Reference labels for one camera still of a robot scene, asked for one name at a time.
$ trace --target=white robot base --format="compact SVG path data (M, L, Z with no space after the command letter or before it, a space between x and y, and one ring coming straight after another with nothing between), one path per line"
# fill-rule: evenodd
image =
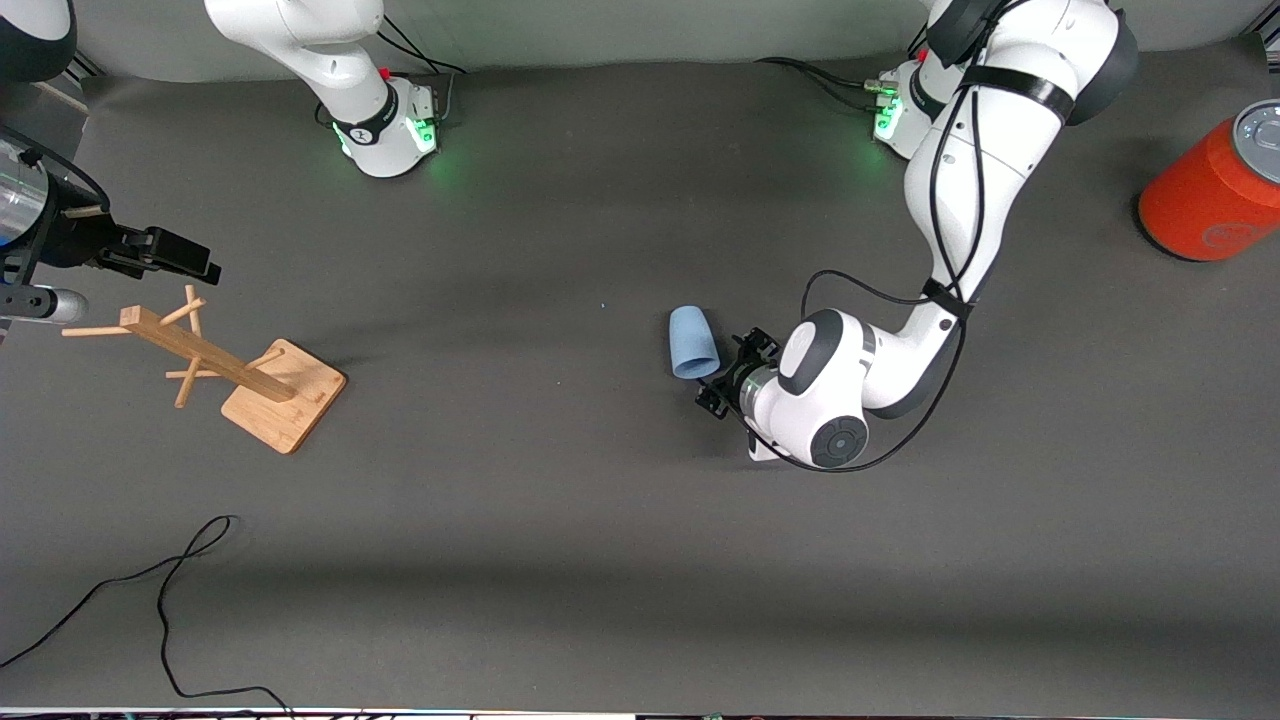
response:
M439 128L435 119L435 95L431 88L416 86L403 78L390 78L387 85L396 92L397 110L376 142L360 143L360 138L348 137L337 123L333 124L343 154L351 158L362 173L375 178L404 174L438 147Z

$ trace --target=square wooden board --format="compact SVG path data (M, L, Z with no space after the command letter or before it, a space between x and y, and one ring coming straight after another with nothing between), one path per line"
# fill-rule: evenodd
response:
M276 452L297 452L338 393L347 386L347 377L325 365L307 351L287 340L278 340L264 356L283 348L284 355L259 369L298 391L292 400L274 402L261 395L237 387L223 404L223 416Z

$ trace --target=blue cup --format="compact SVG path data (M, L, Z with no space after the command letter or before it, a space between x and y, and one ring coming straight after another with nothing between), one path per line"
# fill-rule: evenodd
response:
M696 380L719 370L716 338L701 307L685 305L671 311L671 372L682 380Z

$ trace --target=red canister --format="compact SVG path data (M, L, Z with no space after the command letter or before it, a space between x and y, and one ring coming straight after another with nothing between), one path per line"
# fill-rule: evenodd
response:
M1224 120L1138 199L1156 247L1184 260L1224 260L1280 229L1280 100Z

